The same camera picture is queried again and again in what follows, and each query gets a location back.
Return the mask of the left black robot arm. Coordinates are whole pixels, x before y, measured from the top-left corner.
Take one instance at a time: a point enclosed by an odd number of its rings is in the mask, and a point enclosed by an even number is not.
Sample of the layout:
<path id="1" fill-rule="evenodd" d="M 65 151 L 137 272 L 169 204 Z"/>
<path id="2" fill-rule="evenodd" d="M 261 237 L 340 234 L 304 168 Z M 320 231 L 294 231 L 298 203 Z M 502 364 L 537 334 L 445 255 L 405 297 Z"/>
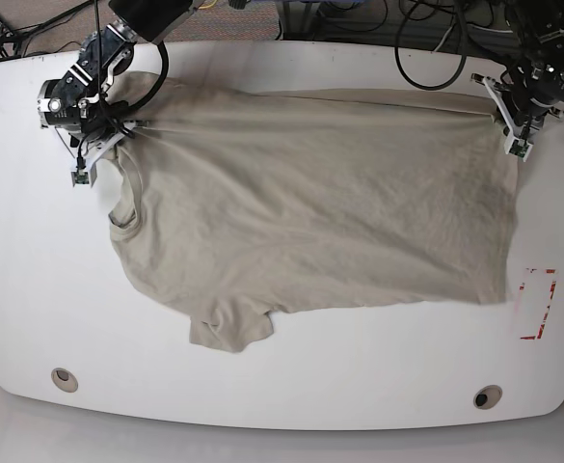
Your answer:
<path id="1" fill-rule="evenodd" d="M 473 74 L 505 123 L 504 151 L 527 159 L 545 118 L 564 122 L 564 1 L 505 1 L 504 18 L 517 37 L 515 57 L 494 55 L 505 66 L 499 79 Z"/>

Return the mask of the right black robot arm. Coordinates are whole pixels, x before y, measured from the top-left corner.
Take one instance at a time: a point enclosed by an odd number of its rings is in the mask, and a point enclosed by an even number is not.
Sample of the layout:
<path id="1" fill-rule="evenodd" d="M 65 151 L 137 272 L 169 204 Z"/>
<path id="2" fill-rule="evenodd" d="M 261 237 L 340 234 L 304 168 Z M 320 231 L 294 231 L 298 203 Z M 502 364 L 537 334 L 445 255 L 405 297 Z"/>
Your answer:
<path id="1" fill-rule="evenodd" d="M 141 125 L 131 117 L 161 89 L 170 68 L 163 39 L 191 17 L 201 1 L 111 1 L 117 19 L 100 26 L 81 44 L 77 61 L 60 79 L 43 83 L 37 99 L 40 125 L 64 130 L 74 159 L 72 183 L 92 185 L 97 161 L 124 138 L 135 136 Z M 156 45 L 161 70 L 152 87 L 134 103 L 110 103 L 108 92 L 133 61 L 134 47 L 142 39 Z"/>

